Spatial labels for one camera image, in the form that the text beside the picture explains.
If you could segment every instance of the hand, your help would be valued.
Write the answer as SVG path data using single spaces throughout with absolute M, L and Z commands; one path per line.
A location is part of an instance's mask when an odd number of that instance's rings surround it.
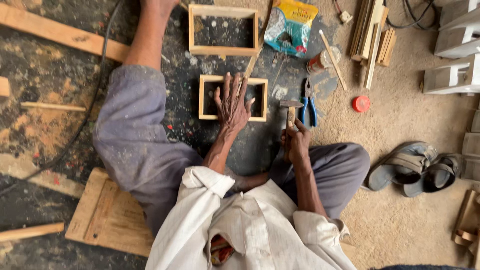
M 223 99 L 220 99 L 220 87 L 215 90 L 214 101 L 218 108 L 218 121 L 220 129 L 228 129 L 238 133 L 247 124 L 248 119 L 252 116 L 250 108 L 255 102 L 255 98 L 250 99 L 244 104 L 245 92 L 247 91 L 248 78 L 242 80 L 240 94 L 237 96 L 239 87 L 240 73 L 235 74 L 232 89 L 230 90 L 230 80 L 232 76 L 230 72 L 225 75 L 225 84 L 223 86 Z
M 295 131 L 293 126 L 287 126 L 286 129 L 282 130 L 282 146 L 285 146 L 286 136 L 285 132 L 289 135 L 290 149 L 288 150 L 288 159 L 292 163 L 300 162 L 305 159 L 309 159 L 308 156 L 308 147 L 310 145 L 310 139 L 312 134 L 310 131 L 301 123 L 298 118 L 295 118 L 295 126 L 299 129 Z

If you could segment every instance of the black cable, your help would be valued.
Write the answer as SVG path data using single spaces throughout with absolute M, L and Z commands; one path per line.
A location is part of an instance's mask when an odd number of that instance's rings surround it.
M 43 172 L 44 170 L 49 169 L 49 168 L 53 167 L 55 164 L 57 164 L 57 162 L 59 162 L 63 158 L 63 156 L 65 156 L 65 154 L 67 154 L 68 150 L 70 149 L 70 147 L 72 147 L 73 143 L 77 139 L 77 137 L 80 134 L 80 132 L 82 131 L 83 127 L 87 123 L 88 117 L 90 116 L 90 113 L 92 112 L 93 105 L 95 104 L 96 96 L 97 96 L 98 91 L 100 90 L 100 87 L 102 85 L 102 78 L 103 78 L 103 73 L 104 73 L 104 69 L 105 69 L 105 54 L 107 52 L 107 42 L 108 42 L 108 36 L 110 35 L 110 29 L 112 27 L 113 20 L 115 19 L 115 16 L 117 15 L 118 10 L 120 9 L 120 6 L 122 5 L 122 3 L 123 3 L 123 0 L 119 0 L 117 2 L 116 6 L 115 6 L 115 9 L 113 10 L 112 16 L 110 17 L 110 20 L 109 20 L 108 25 L 107 25 L 107 29 L 106 29 L 106 33 L 105 33 L 105 40 L 103 42 L 102 60 L 100 62 L 100 74 L 99 74 L 99 78 L 98 78 L 98 83 L 96 85 L 96 90 L 95 90 L 95 92 L 93 94 L 93 97 L 92 97 L 92 102 L 90 102 L 90 106 L 88 107 L 88 110 L 85 113 L 84 120 L 82 121 L 82 123 L 78 127 L 77 132 L 75 132 L 75 135 L 73 135 L 73 137 L 65 145 L 62 152 L 59 155 L 54 157 L 52 159 L 52 161 L 45 164 L 40 170 L 38 170 L 35 173 L 23 178 L 23 180 L 28 180 L 28 179 L 34 177 L 35 175 Z
M 410 13 L 410 16 L 412 17 L 413 19 L 413 22 L 409 25 L 395 25 L 392 23 L 392 21 L 390 21 L 390 18 L 388 18 L 387 16 L 387 23 L 393 27 L 393 28 L 399 28 L 399 29 L 403 29 L 403 28 L 409 28 L 409 27 L 412 27 L 412 26 L 418 26 L 420 29 L 422 30 L 435 30 L 438 25 L 438 21 L 440 19 L 440 10 L 438 9 L 438 7 L 435 5 L 435 0 L 428 0 L 428 5 L 427 7 L 425 8 L 425 10 L 422 12 L 422 14 L 420 15 L 420 17 L 417 19 L 417 17 L 415 16 L 415 14 L 413 13 L 413 10 L 412 10 L 412 7 L 410 5 L 410 1 L 409 0 L 405 0 L 405 4 L 407 6 L 407 9 L 408 9 L 408 13 Z M 384 6 L 386 7 L 387 6 L 387 1 L 384 0 Z M 420 24 L 420 21 L 423 20 L 425 14 L 427 13 L 428 9 L 429 8 L 432 8 L 433 9 L 433 12 L 434 12 L 434 20 L 432 22 L 432 24 L 430 26 L 422 26 Z

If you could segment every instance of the red bottle cap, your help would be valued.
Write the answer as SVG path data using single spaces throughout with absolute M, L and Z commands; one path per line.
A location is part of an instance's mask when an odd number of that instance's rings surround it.
M 358 96 L 353 99 L 352 107 L 357 112 L 364 112 L 370 108 L 370 100 L 366 96 Z

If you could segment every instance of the stack of wooden strips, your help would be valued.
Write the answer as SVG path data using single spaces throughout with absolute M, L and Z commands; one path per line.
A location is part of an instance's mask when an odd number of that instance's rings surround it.
M 395 46 L 395 29 L 390 28 L 383 31 L 380 36 L 380 45 L 378 47 L 377 64 L 387 67 L 392 58 L 393 47 Z

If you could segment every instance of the leg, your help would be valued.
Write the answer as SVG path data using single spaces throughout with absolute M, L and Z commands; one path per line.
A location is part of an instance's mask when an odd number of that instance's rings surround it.
M 312 147 L 309 155 L 325 211 L 330 218 L 338 218 L 365 179 L 370 157 L 362 146 L 353 143 Z M 294 173 L 292 165 L 277 157 L 269 177 L 297 203 Z

